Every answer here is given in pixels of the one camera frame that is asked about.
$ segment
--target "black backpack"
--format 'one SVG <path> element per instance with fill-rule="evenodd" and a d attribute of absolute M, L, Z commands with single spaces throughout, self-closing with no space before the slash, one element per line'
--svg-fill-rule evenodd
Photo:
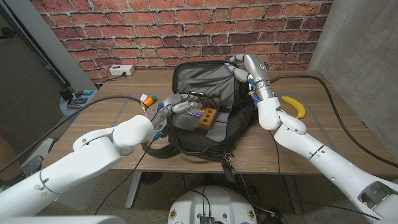
<path fill-rule="evenodd" d="M 161 149 L 151 149 L 142 143 L 147 154 L 165 159 L 182 152 L 211 161 L 225 160 L 256 115 L 253 100 L 248 95 L 248 84 L 239 82 L 224 63 L 222 60 L 188 62 L 175 68 L 173 92 L 206 98 L 208 104 L 218 110 L 218 116 L 212 129 L 206 131 L 198 127 L 200 115 L 189 111 L 172 114 L 162 131 L 162 137 L 169 135 L 170 144 Z"/>

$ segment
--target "wooden block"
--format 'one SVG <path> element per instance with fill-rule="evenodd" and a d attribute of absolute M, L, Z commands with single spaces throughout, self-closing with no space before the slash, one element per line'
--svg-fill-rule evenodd
<path fill-rule="evenodd" d="M 216 114 L 217 110 L 213 108 L 206 108 L 205 112 L 201 116 L 198 124 L 199 128 L 209 131 L 212 127 L 214 122 L 216 121 Z"/>

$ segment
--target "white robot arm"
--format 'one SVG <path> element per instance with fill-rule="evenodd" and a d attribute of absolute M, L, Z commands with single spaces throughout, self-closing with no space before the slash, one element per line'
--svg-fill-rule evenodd
<path fill-rule="evenodd" d="M 122 158 L 149 140 L 172 113 L 181 113 L 201 103 L 197 97 L 174 94 L 161 102 L 149 118 L 137 115 L 116 127 L 84 134 L 73 144 L 73 152 L 0 194 L 0 217 L 39 213 L 72 187 L 106 172 Z"/>
<path fill-rule="evenodd" d="M 398 185 L 356 167 L 350 161 L 324 145 L 307 133 L 305 125 L 283 111 L 277 110 L 280 106 L 278 98 L 271 90 L 267 70 L 264 64 L 255 55 L 237 55 L 230 61 L 243 60 L 244 67 L 249 71 L 246 79 L 254 87 L 257 95 L 259 123 L 266 130 L 274 130 L 275 140 L 282 146 L 308 159 L 325 177 L 334 183 L 354 204 L 364 213 L 384 220 L 396 222 L 398 216 Z M 232 72 L 238 72 L 237 79 L 243 79 L 244 70 L 237 70 L 226 64 Z M 364 216 L 370 223 L 378 220 Z"/>

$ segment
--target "electrical outlet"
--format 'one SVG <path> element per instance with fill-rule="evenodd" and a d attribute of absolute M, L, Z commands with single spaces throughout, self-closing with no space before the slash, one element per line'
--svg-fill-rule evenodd
<path fill-rule="evenodd" d="M 126 75 L 132 75 L 135 69 L 132 65 L 113 65 L 109 71 L 113 76 L 121 76 L 123 72 L 126 72 Z"/>

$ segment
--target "yellow banana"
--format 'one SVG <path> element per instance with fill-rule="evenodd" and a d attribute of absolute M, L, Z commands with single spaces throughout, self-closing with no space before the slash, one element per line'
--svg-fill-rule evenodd
<path fill-rule="evenodd" d="M 282 96 L 282 100 L 297 110 L 297 119 L 303 118 L 305 116 L 305 108 L 303 104 L 288 96 Z"/>

